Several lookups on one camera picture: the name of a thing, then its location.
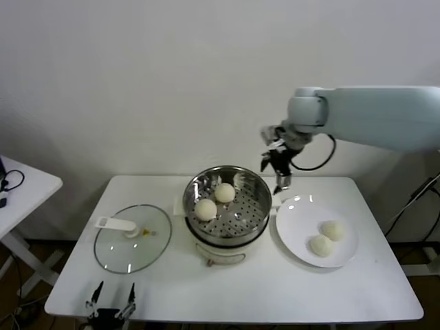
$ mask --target perforated steamer tray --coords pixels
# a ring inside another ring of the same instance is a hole
[[[215,188],[222,183],[234,186],[236,196],[230,203],[215,199]],[[217,217],[208,222],[198,220],[194,211],[195,204],[205,198],[217,205]],[[188,228],[198,239],[218,248],[237,248],[255,240],[266,228],[272,195],[256,173],[237,166],[218,166],[191,180],[183,205]]]

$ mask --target white tabletop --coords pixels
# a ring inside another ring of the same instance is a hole
[[[353,180],[293,178],[293,195],[313,195],[353,220],[360,234],[355,258],[340,269],[320,269],[292,256],[277,237],[274,222],[257,251],[244,262],[206,267],[195,252],[181,217],[165,253],[150,267],[111,274],[94,259],[98,216],[113,216],[135,204],[154,204],[169,215],[190,177],[114,177],[96,206],[63,269],[45,310],[86,316],[85,301],[100,281],[99,307],[123,308],[132,283],[134,320],[168,322],[338,323],[414,320],[423,316],[417,297]],[[270,188],[273,178],[266,178]]]
[[[25,181],[8,194],[8,204],[0,208],[0,239],[18,225],[32,211],[51,197],[63,182],[36,168],[0,156],[6,171],[19,170],[25,175]],[[21,176],[14,173],[8,176],[10,187],[15,186]]]

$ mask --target white wall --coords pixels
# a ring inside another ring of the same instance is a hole
[[[257,170],[259,128],[284,118],[297,87],[440,85],[439,11],[435,0],[2,1],[0,153],[65,182],[22,231],[74,239],[113,174]],[[330,146],[318,137],[297,162]],[[341,142],[313,175],[360,177],[371,196],[390,157]]]

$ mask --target power cord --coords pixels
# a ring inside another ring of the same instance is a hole
[[[8,187],[9,181],[7,180],[7,178],[8,178],[8,175],[11,175],[11,173],[20,174],[21,180],[15,186]],[[21,186],[23,184],[23,182],[25,181],[25,178],[26,178],[26,176],[20,170],[10,170],[9,172],[5,173],[5,175],[3,176],[3,179],[0,181],[0,208],[4,208],[6,206],[6,204],[8,203],[8,193],[11,190],[14,190],[15,188],[18,188],[19,186]]]
[[[9,181],[6,178],[11,173],[18,173],[21,176],[21,180],[18,184],[16,184],[12,188],[7,188],[9,185]],[[6,172],[5,176],[3,177],[3,181],[1,182],[2,191],[8,192],[8,191],[14,190],[15,188],[18,188],[19,186],[21,186],[23,184],[23,182],[25,181],[25,178],[26,178],[25,174],[23,172],[21,172],[20,170],[10,170],[10,171]]]
[[[391,226],[391,229],[394,228],[395,223],[397,222],[398,219],[400,219],[400,217],[403,215],[406,209],[409,208],[421,196],[423,196],[427,190],[431,189],[437,183],[439,177],[440,177],[440,172],[438,172],[434,178],[432,177],[427,178],[427,180],[422,185],[420,185],[420,187],[418,187],[418,189],[416,189],[413,194],[411,194],[410,199],[405,204],[405,206],[394,217],[391,217],[391,219],[389,219],[384,225],[388,225],[391,221],[394,221],[394,224]],[[386,232],[385,236],[387,236],[390,233],[391,229]]]
[[[333,148],[331,149],[331,152],[330,152],[330,155],[328,156],[328,158],[327,158],[323,163],[321,163],[321,165],[318,165],[318,166],[315,166],[315,167],[311,167],[311,168],[303,168],[303,167],[299,167],[299,166],[295,165],[295,164],[292,162],[292,160],[290,160],[290,164],[291,164],[295,169],[297,169],[297,170],[299,170],[299,171],[316,171],[316,170],[318,170],[318,169],[324,167],[328,162],[330,162],[331,158],[333,158],[333,155],[335,154],[335,151],[336,151],[336,140],[335,140],[335,138],[334,138],[332,135],[330,135],[330,134],[327,134],[327,136],[328,136],[328,137],[330,138],[330,140],[333,142]]]
[[[436,194],[438,196],[438,198],[440,198],[440,192],[436,188],[431,188],[430,191],[432,191],[434,194]],[[439,224],[439,222],[440,222],[440,210],[437,215],[437,219],[434,222],[434,225],[431,227],[430,231],[425,235],[425,237],[420,241],[420,243],[425,242],[431,236],[431,234],[434,232],[434,230],[437,227],[437,225]],[[399,257],[397,260],[400,263],[404,258],[406,258],[407,256],[409,256],[415,250],[418,250],[418,249],[419,249],[419,247],[414,247],[413,249],[411,249],[407,253],[405,253],[403,256]]]
[[[19,280],[19,295],[17,298],[16,308],[12,313],[9,313],[0,319],[0,326],[8,319],[11,318],[12,328],[21,330],[23,327],[27,327],[31,325],[39,316],[42,306],[39,303],[46,299],[49,295],[45,295],[43,297],[37,298],[35,300],[23,302],[21,287],[23,286],[23,277],[21,274],[21,269],[19,265],[19,261],[15,255],[10,253],[10,256],[14,259],[16,265],[16,271]]]

